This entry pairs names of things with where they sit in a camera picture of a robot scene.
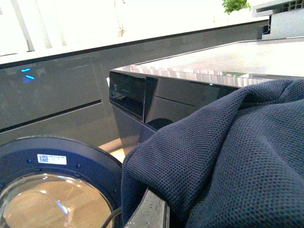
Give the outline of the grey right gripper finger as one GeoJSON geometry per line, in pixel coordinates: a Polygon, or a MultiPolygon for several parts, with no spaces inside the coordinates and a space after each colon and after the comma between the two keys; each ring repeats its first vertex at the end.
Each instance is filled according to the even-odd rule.
{"type": "Polygon", "coordinates": [[[168,203],[147,188],[143,198],[124,228],[169,228],[168,203]]]}

